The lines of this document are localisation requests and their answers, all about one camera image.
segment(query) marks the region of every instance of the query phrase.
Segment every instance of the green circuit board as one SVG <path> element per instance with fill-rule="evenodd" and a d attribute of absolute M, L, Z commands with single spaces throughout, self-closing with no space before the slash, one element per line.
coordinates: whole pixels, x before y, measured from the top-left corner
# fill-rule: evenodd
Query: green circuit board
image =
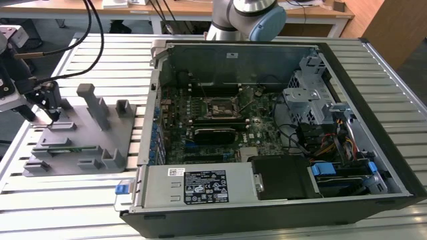
<path fill-rule="evenodd" d="M 163 90 L 161 109 L 168 138 L 165 164 L 240 162 L 240 148 L 245 147 L 256 147 L 259 156 L 284 154 L 285 148 L 271 117 L 277 93 L 263 94 L 261 90 L 256 86 L 243 87 L 235 97 L 193 97 L 187 89 Z M 241 121 L 209 123 L 209 120 L 229 118 L 231 107 L 235 110 L 232 117 Z M 197 120 L 204 120 L 205 126 L 195 126 L 192 122 Z M 236 129 L 231 144 L 197 145 L 193 142 L 195 129 L 228 127 Z"/>

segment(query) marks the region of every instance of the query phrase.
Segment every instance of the motherboard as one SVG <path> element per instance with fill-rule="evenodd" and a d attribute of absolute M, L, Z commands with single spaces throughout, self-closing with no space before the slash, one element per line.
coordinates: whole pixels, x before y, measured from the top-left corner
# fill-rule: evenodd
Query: motherboard
<path fill-rule="evenodd" d="M 276 96 L 261 86 L 236 85 L 228 91 L 165 87 L 165 164 L 245 162 L 252 156 L 284 154 L 272 118 Z"/>

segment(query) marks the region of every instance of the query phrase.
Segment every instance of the black cable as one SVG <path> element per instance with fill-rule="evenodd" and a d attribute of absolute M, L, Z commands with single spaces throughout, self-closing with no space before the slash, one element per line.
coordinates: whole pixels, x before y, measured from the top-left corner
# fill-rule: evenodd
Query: black cable
<path fill-rule="evenodd" d="M 164 5 L 165 5 L 165 8 L 167 8 L 168 12 L 171 13 L 173 22 L 175 22 L 176 27 L 177 27 L 177 30 L 179 30 L 179 33 L 183 34 L 184 32 L 183 32 L 183 30 L 181 30 L 181 28 L 180 28 L 179 22 L 177 22 L 176 19 L 175 19 L 175 16 L 173 16 L 173 13 L 172 13 L 172 11 L 171 11 L 171 8 L 169 8 L 169 5 L 168 5 L 168 3 L 167 3 L 167 0 L 163 0 L 163 2 L 164 2 Z"/>
<path fill-rule="evenodd" d="M 279 128 L 281 127 L 281 126 L 289 126 L 291 128 L 293 128 L 293 129 L 296 129 L 299 126 L 296 126 L 295 124 L 291 124 L 291 123 L 283 123 L 283 124 L 280 124 L 279 125 Z"/>
<path fill-rule="evenodd" d="M 84 6 L 85 6 L 85 10 L 87 10 L 87 20 L 88 20 L 88 23 L 87 23 L 87 29 L 85 29 L 85 32 L 84 32 L 84 35 L 83 37 L 79 39 L 79 41 L 76 41 L 73 43 L 73 45 L 63 48 L 63 49 L 59 49 L 59 50 L 55 50 L 55 51 L 47 51 L 43 53 L 44 56 L 49 56 L 49 55 L 55 55 L 55 54 L 60 54 L 71 49 L 73 49 L 76 46 L 79 46 L 83 41 L 85 40 L 87 36 L 89 35 L 89 32 L 91 32 L 91 28 L 92 28 L 92 14 L 91 14 L 91 9 L 89 9 L 89 5 L 88 5 L 88 2 L 87 0 L 83 0 L 84 2 Z"/>
<path fill-rule="evenodd" d="M 85 1 L 88 2 L 89 6 L 92 8 L 93 15 L 95 15 L 95 18 L 96 18 L 96 22 L 97 22 L 97 25 L 99 25 L 100 48 L 99 48 L 99 53 L 97 53 L 96 59 L 95 59 L 92 65 L 85 70 L 83 70 L 80 72 L 76 72 L 76 73 L 64 74 L 64 75 L 60 75 L 60 76 L 53 76 L 53 77 L 49 77 L 49 78 L 40 79 L 40 80 L 36 81 L 36 84 L 43 84 L 45 82 L 51 82 L 51 81 L 57 80 L 57 79 L 71 78 L 71 77 L 83 75 L 83 74 L 85 74 L 87 72 L 89 72 L 93 69 L 95 65 L 100 61 L 100 58 L 101 58 L 103 52 L 104 52 L 104 29 L 103 29 L 101 19 L 100 19 L 99 13 L 96 11 L 96 8 L 93 6 L 92 0 L 85 0 Z"/>
<path fill-rule="evenodd" d="M 304 34 L 304 30 L 305 30 L 305 23 L 307 23 L 307 14 L 305 14 L 305 7 L 312 7 L 313 5 L 312 4 L 300 4 L 297 1 L 296 4 L 291 3 L 288 0 L 285 0 L 288 4 L 293 5 L 293 6 L 300 6 L 301 7 L 301 10 L 304 12 L 304 23 L 301 25 L 301 31 L 300 31 L 300 36 L 303 36 Z"/>
<path fill-rule="evenodd" d="M 292 141 L 292 142 L 295 143 L 295 145 L 296 145 L 297 148 L 300 149 L 301 153 L 303 153 L 304 155 L 307 155 L 307 156 L 312 156 L 312 154 L 309 153 L 309 151 L 307 151 L 307 149 L 300 145 L 300 143 L 299 143 L 293 138 L 291 138 L 289 135 L 287 135 L 287 134 L 281 131 L 281 129 L 279 128 L 279 126 L 277 126 L 276 118 L 275 118 L 275 112 L 276 112 L 276 105 L 277 105 L 277 102 L 279 102 L 277 99 L 279 99 L 280 95 L 281 95 L 281 92 L 279 93 L 279 95 L 277 95 L 277 97 L 276 97 L 276 100 L 275 100 L 275 103 L 273 103 L 273 107 L 272 107 L 272 114 L 271 114 L 271 116 L 272 116 L 272 124 L 273 124 L 275 128 L 277 129 L 279 133 L 280 133 L 289 141 Z"/>
<path fill-rule="evenodd" d="M 152 5 L 152 8 L 153 8 L 155 12 L 157 13 L 157 15 L 159 15 L 159 17 L 161 19 L 161 21 L 167 22 L 167 20 L 161 16 L 160 12 L 157 11 L 156 5 L 153 4 L 152 0 L 148 0 L 148 1 L 149 1 L 151 5 Z"/>
<path fill-rule="evenodd" d="M 89 8 L 87 0 L 83 0 L 83 3 L 84 3 L 84 6 L 85 6 L 88 23 L 87 23 L 87 29 L 85 29 L 85 32 L 84 32 L 84 35 L 81 36 L 81 38 L 71 46 L 68 46 L 65 48 L 57 49 L 55 51 L 47 51 L 47 52 L 33 52 L 33 53 L 16 54 L 14 55 L 16 58 L 22 58 L 22 59 L 43 58 L 45 56 L 51 56 L 51 55 L 55 55 L 55 54 L 64 53 L 64 52 L 67 52 L 68 50 L 73 49 L 76 46 L 79 46 L 83 43 L 83 41 L 85 40 L 87 36 L 89 35 L 91 28 L 92 28 L 91 8 Z"/>
<path fill-rule="evenodd" d="M 285 85 L 285 83 L 284 83 L 283 81 L 280 81 L 279 78 L 277 78 L 275 75 L 272 75 L 272 74 L 267 74 L 263 78 L 257 79 L 256 85 L 260 85 L 260 84 L 261 84 L 261 81 L 264 81 L 268 77 L 272 77 L 272 78 L 277 81 L 277 83 Z"/>
<path fill-rule="evenodd" d="M 160 12 L 161 12 L 161 16 L 163 16 L 164 21 L 165 21 L 167 23 L 169 23 L 169 21 L 167 21 L 167 17 L 165 17 L 165 14 L 164 14 L 164 12 L 163 12 L 163 9 L 161 9 L 161 6 L 160 6 L 159 1 L 157 1 L 157 0 L 153 0 L 153 1 L 155 1 L 155 3 L 157 4 L 157 7 L 159 7 L 159 10 L 160 10 Z"/>
<path fill-rule="evenodd" d="M 189 31 L 189 34 L 193 34 L 193 31 L 189 29 L 189 27 L 188 27 L 188 25 L 187 25 L 187 21 L 184 21 L 184 25 L 185 25 L 185 27 L 187 27 L 187 29 L 188 29 L 188 31 Z"/>
<path fill-rule="evenodd" d="M 0 140 L 0 144 L 12 144 L 12 141 L 8 141 L 8 140 Z"/>

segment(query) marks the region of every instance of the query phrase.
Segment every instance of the warning label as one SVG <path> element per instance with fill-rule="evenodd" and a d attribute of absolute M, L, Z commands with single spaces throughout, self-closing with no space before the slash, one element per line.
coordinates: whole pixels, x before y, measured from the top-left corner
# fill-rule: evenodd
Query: warning label
<path fill-rule="evenodd" d="M 184 203 L 228 203 L 225 170 L 184 172 Z"/>

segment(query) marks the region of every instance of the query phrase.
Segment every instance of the black power cord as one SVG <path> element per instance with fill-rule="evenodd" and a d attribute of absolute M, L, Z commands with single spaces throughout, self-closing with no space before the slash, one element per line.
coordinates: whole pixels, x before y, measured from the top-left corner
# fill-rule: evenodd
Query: black power cord
<path fill-rule="evenodd" d="M 276 99 L 275 99 L 275 102 L 273 102 L 273 107 L 272 107 L 272 113 L 271 113 L 271 117 L 272 117 L 272 125 L 275 126 L 275 128 L 277 129 L 279 133 L 289 140 L 295 143 L 296 147 L 300 149 L 301 153 L 305 155 L 305 156 L 312 156 L 311 152 L 300 145 L 300 143 L 289 136 L 287 135 L 277 123 L 276 123 L 276 117 L 275 117 L 275 112 L 276 112 L 276 106 L 277 106 L 277 102 L 279 102 L 279 97 L 283 95 L 283 93 L 280 92 Z"/>
<path fill-rule="evenodd" d="M 12 141 L 8 141 L 8 140 L 0 140 L 0 144 L 12 144 Z"/>
<path fill-rule="evenodd" d="M 155 12 L 157 13 L 157 15 L 159 15 L 159 17 L 161 19 L 161 21 L 164 21 L 167 23 L 167 19 L 165 19 L 164 16 L 161 16 L 160 12 L 157 11 L 155 3 L 152 2 L 152 0 L 148 0 L 148 1 L 149 1 L 151 5 L 152 5 L 152 8 L 153 8 Z"/>
<path fill-rule="evenodd" d="M 164 2 L 164 5 L 165 5 L 165 7 L 167 7 L 168 12 L 171 13 L 171 16 L 172 16 L 172 19 L 173 19 L 175 24 L 176 24 L 177 28 L 180 28 L 179 22 L 176 21 L 175 16 L 173 16 L 173 13 L 172 13 L 171 9 L 169 9 L 169 5 L 168 5 L 168 3 L 167 3 L 167 0 L 163 0 L 163 2 Z M 191 31 L 191 29 L 189 29 L 185 21 L 184 21 L 184 25 L 185 25 L 185 27 L 187 27 L 188 33 L 191 34 L 192 31 Z"/>
<path fill-rule="evenodd" d="M 301 7 L 301 10 L 303 10 L 303 12 L 304 12 L 304 23 L 303 23 L 303 25 L 301 25 L 301 30 L 300 30 L 300 36 L 303 36 L 303 34 L 304 34 L 304 30 L 305 30 L 305 23 L 307 23 L 307 14 L 305 14 L 305 7 L 312 7 L 313 5 L 312 4 L 300 4 L 299 2 L 301 2 L 301 1 L 295 1 L 296 2 L 296 4 L 293 4 L 293 3 L 291 3 L 288 0 L 285 0 L 287 1 L 287 3 L 288 4 L 291 4 L 291 5 L 293 5 L 293 6 L 300 6 Z"/>
<path fill-rule="evenodd" d="M 95 65 L 100 61 L 100 58 L 101 58 L 103 52 L 104 52 L 104 29 L 103 29 L 101 19 L 100 19 L 99 13 L 96 11 L 96 8 L 93 6 L 92 0 L 84 0 L 84 1 L 87 1 L 87 3 L 89 4 L 89 6 L 92 8 L 93 15 L 95 15 L 96 22 L 97 22 L 97 26 L 99 26 L 100 48 L 99 48 L 99 53 L 97 53 L 96 59 L 95 59 L 93 63 L 91 64 L 91 66 L 85 70 L 83 70 L 80 72 L 76 72 L 76 73 L 64 74 L 64 75 L 60 75 L 60 76 L 53 76 L 53 77 L 48 77 L 48 78 L 40 79 L 40 80 L 36 81 L 36 84 L 43 84 L 43 83 L 55 81 L 57 79 L 71 78 L 71 77 L 83 75 L 83 74 L 85 74 L 87 72 L 89 72 L 93 69 Z"/>
<path fill-rule="evenodd" d="M 88 24 L 87 24 L 87 29 L 84 32 L 84 35 L 80 37 L 80 39 L 68 47 L 57 49 L 55 51 L 47 51 L 47 52 L 32 52 L 32 53 L 21 53 L 21 54 L 16 54 L 14 58 L 17 59 L 32 59 L 32 58 L 43 58 L 45 56 L 51 56 L 55 54 L 60 54 L 67 52 L 68 50 L 73 49 L 76 46 L 79 46 L 83 41 L 87 39 L 87 36 L 89 35 L 91 32 L 91 28 L 92 28 L 92 15 L 91 15 L 91 8 L 88 5 L 88 0 L 83 0 L 84 6 L 85 6 L 85 11 L 87 11 L 87 20 L 88 20 Z"/>

